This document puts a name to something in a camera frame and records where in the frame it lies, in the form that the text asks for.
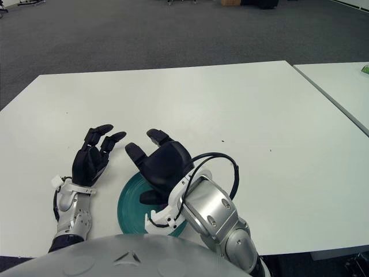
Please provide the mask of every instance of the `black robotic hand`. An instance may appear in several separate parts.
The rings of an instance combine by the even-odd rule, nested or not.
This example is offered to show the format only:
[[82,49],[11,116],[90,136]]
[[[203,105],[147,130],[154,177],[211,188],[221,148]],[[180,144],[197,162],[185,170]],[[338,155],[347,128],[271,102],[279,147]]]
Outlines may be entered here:
[[151,129],[148,137],[159,148],[147,157],[134,143],[126,146],[126,152],[150,183],[153,190],[140,196],[143,204],[166,204],[175,185],[194,168],[191,155],[178,141],[174,141],[161,130]]
[[106,136],[100,151],[96,148],[101,136],[113,129],[110,124],[90,128],[85,143],[77,152],[72,166],[72,182],[81,186],[93,186],[109,162],[109,153],[115,143],[123,139],[127,133],[119,132],[111,137]]

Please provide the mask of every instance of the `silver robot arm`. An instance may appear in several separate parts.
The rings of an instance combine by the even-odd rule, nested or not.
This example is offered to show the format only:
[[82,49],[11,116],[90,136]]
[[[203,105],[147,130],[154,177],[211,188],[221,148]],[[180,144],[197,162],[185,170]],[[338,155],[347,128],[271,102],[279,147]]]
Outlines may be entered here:
[[96,193],[92,186],[108,165],[115,143],[126,135],[119,132],[106,136],[98,150],[96,144],[101,136],[112,128],[110,124],[90,128],[74,159],[72,177],[57,175],[51,180],[55,188],[53,210],[58,227],[49,252],[86,240],[91,228],[89,203],[91,195]]
[[202,175],[191,185],[181,213],[207,247],[253,277],[270,276],[229,195]]

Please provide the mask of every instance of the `black mechanical finger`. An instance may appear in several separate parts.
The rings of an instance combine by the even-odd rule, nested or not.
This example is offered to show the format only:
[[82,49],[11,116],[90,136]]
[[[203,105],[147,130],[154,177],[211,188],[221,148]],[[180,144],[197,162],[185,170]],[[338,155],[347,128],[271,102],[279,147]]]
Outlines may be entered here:
[[173,139],[171,139],[169,135],[164,133],[162,130],[151,129],[148,130],[146,134],[152,140],[152,142],[159,147],[168,141],[173,141]]
[[102,155],[109,154],[113,150],[115,144],[119,140],[123,139],[126,135],[127,135],[126,132],[119,132],[119,133],[113,134],[110,137],[108,137],[108,136],[105,137],[103,143],[101,144],[100,153]]
[[134,143],[126,145],[126,152],[134,164],[140,169],[141,163],[147,158],[145,152]]
[[87,146],[95,146],[98,144],[101,136],[105,135],[107,132],[113,129],[113,125],[105,124],[96,128],[90,128],[85,137],[85,143],[81,150],[85,150]]

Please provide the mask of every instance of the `white desk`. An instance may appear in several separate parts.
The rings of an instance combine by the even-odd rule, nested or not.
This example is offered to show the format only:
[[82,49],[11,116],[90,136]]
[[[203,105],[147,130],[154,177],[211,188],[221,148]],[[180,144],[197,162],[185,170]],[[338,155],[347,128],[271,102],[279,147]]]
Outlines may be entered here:
[[369,136],[369,62],[295,65],[299,72]]
[[[91,201],[89,238],[120,233],[119,194],[137,172],[125,153],[165,130],[195,156],[240,167],[235,197],[260,254],[369,244],[369,139],[286,62],[39,76],[0,112],[0,254],[40,256],[55,234],[55,174],[68,175],[90,126],[128,132]],[[208,168],[225,190],[232,166]],[[182,237],[200,242],[188,226]]]

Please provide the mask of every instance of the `green plate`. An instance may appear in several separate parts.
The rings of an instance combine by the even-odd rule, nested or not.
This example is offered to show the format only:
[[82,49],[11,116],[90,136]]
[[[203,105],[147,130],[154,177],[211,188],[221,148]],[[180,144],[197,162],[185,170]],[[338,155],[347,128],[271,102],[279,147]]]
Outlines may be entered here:
[[[152,190],[149,183],[140,173],[135,174],[125,185],[119,196],[116,214],[118,223],[124,234],[147,234],[145,230],[145,214],[150,215],[151,210],[156,212],[163,208],[160,205],[145,205],[140,203],[142,192]],[[186,221],[170,235],[178,237],[186,227]]]

